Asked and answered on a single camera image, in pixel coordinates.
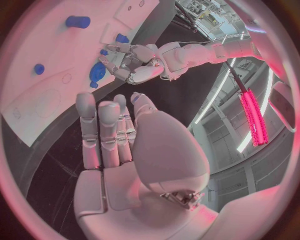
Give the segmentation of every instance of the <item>red led light bar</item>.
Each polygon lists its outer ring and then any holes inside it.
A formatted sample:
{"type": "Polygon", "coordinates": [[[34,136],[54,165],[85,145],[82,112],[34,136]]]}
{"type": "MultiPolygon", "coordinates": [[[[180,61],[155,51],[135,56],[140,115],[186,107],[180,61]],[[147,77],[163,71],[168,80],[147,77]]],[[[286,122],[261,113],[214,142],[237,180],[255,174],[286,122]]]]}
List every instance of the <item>red led light bar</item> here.
{"type": "Polygon", "coordinates": [[[249,88],[247,92],[239,95],[240,102],[244,109],[249,124],[253,147],[268,143],[268,133],[264,118],[261,114],[259,104],[249,88]]]}

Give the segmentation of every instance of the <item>robotic arm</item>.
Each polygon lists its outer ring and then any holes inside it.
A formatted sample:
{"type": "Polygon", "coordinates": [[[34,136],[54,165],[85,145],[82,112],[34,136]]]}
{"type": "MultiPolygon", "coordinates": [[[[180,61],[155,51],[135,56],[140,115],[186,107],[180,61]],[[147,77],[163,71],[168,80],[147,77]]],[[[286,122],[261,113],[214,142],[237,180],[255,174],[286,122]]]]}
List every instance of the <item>robotic arm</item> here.
{"type": "Polygon", "coordinates": [[[144,83],[158,75],[163,80],[176,80],[189,68],[205,63],[218,64],[230,58],[255,57],[262,60],[251,38],[234,40],[225,44],[217,41],[206,45],[199,43],[183,45],[181,42],[170,42],[160,48],[154,44],[143,46],[120,43],[108,45],[107,49],[129,54],[131,59],[148,63],[131,72],[117,68],[104,55],[99,57],[112,75],[133,85],[144,83]]]}

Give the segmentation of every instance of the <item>pink tinted light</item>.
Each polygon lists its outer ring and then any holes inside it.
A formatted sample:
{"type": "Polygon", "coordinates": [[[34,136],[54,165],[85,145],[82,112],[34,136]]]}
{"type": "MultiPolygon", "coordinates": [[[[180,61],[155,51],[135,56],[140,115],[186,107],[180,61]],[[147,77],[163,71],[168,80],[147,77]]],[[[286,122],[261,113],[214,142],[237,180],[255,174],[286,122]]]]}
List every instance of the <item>pink tinted light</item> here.
{"type": "Polygon", "coordinates": [[[267,144],[268,134],[265,121],[253,92],[249,89],[248,92],[240,95],[239,99],[246,114],[253,147],[267,144]]]}

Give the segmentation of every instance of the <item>blue cylinder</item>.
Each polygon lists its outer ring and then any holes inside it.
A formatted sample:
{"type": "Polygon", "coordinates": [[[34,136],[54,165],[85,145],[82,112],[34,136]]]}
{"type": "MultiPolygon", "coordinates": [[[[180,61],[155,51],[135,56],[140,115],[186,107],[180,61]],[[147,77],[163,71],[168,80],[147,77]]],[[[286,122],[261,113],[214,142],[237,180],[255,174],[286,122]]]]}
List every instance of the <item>blue cylinder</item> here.
{"type": "Polygon", "coordinates": [[[44,65],[38,63],[37,65],[34,66],[34,72],[37,75],[41,75],[45,71],[44,65]]]}
{"type": "Polygon", "coordinates": [[[65,25],[67,27],[74,27],[80,29],[86,29],[91,23],[91,19],[88,16],[69,16],[65,25]]]}

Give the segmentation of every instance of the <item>blue object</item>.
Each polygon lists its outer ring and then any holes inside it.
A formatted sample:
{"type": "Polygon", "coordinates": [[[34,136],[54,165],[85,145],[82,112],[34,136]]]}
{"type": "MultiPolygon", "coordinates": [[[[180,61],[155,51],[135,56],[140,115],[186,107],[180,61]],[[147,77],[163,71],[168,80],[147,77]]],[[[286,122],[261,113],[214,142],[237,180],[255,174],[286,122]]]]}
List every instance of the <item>blue object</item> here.
{"type": "Polygon", "coordinates": [[[91,19],[88,16],[69,16],[65,21],[67,27],[80,29],[86,29],[90,23],[91,19]]]}
{"type": "Polygon", "coordinates": [[[34,71],[37,75],[41,75],[45,71],[45,67],[42,64],[37,64],[34,66],[34,71]]]}
{"type": "Polygon", "coordinates": [[[100,54],[106,56],[106,55],[108,55],[109,53],[108,53],[108,51],[106,51],[106,50],[104,50],[104,49],[101,49],[100,54]]]}
{"type": "Polygon", "coordinates": [[[126,36],[122,35],[121,33],[119,33],[116,36],[115,40],[119,43],[122,43],[122,44],[128,44],[129,43],[129,39],[126,36]]]}
{"type": "Polygon", "coordinates": [[[89,79],[91,80],[89,86],[94,89],[98,88],[97,82],[104,77],[105,72],[106,68],[104,64],[102,62],[97,62],[89,72],[89,79]]]}

